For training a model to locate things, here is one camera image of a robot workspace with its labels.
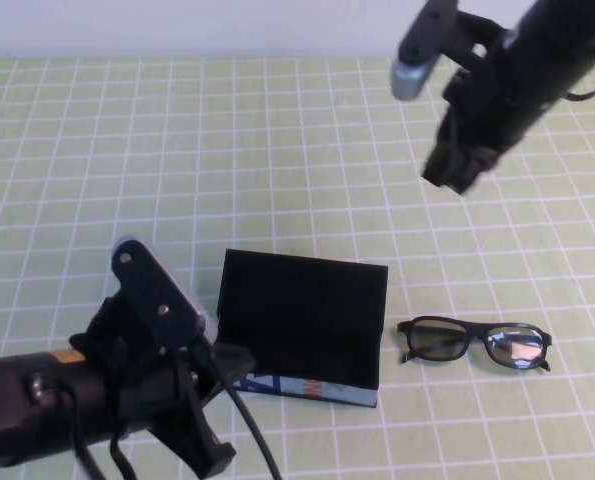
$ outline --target screw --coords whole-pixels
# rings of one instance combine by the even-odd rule
[[[33,373],[30,376],[30,397],[36,404],[39,404],[43,393],[44,381],[39,373]]]

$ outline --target glasses lens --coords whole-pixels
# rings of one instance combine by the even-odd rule
[[[530,327],[493,328],[486,340],[497,360],[515,368],[539,363],[544,350],[544,339]]]
[[[410,330],[410,344],[417,356],[429,360],[451,360],[466,344],[466,330],[442,320],[420,320]]]

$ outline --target table surface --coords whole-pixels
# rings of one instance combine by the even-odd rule
[[[452,67],[411,104],[388,70],[0,60],[0,355],[82,331],[117,288],[126,233],[211,311],[229,247],[388,265],[378,408],[245,397],[285,478],[595,479],[595,99],[557,105],[462,198],[419,178]],[[422,314],[538,325],[552,372],[504,369],[481,345],[401,365],[394,328]],[[225,476],[268,478],[230,401],[206,411],[238,451]],[[124,447],[140,479],[193,478],[148,434]],[[9,478],[84,476],[68,453]]]

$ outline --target black box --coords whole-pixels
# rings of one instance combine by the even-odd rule
[[[250,349],[239,390],[374,407],[388,267],[227,250],[218,340]]]

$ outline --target black glasses frame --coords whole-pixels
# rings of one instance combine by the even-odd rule
[[[454,325],[459,325],[465,330],[466,338],[463,339],[464,347],[461,349],[460,352],[445,358],[436,358],[427,355],[421,349],[413,347],[410,332],[412,331],[415,324],[423,321],[423,320],[435,320],[439,322],[451,323]],[[531,330],[536,331],[541,335],[541,338],[544,342],[544,348],[542,348],[541,355],[539,358],[535,359],[531,362],[530,365],[525,367],[517,366],[514,363],[507,363],[502,362],[492,352],[492,348],[490,342],[488,341],[488,334],[491,330],[500,327],[520,327],[520,328],[530,328]],[[481,340],[484,345],[486,346],[486,351],[488,352],[488,356],[497,364],[502,365],[508,368],[514,368],[516,370],[532,370],[534,368],[543,368],[544,370],[550,372],[550,365],[546,361],[546,351],[548,347],[552,345],[552,337],[541,330],[539,327],[535,325],[530,325],[528,323],[476,323],[476,322],[465,322],[463,320],[455,320],[454,318],[446,318],[446,317],[436,317],[432,315],[416,317],[413,320],[407,322],[401,322],[397,325],[397,332],[398,333],[405,333],[406,334],[406,341],[408,343],[408,348],[410,351],[406,352],[406,354],[402,358],[402,363],[406,363],[408,360],[412,360],[413,358],[421,358],[422,360],[428,360],[431,362],[451,362],[453,360],[457,360],[464,356],[468,347],[470,346],[470,342],[473,339]]]

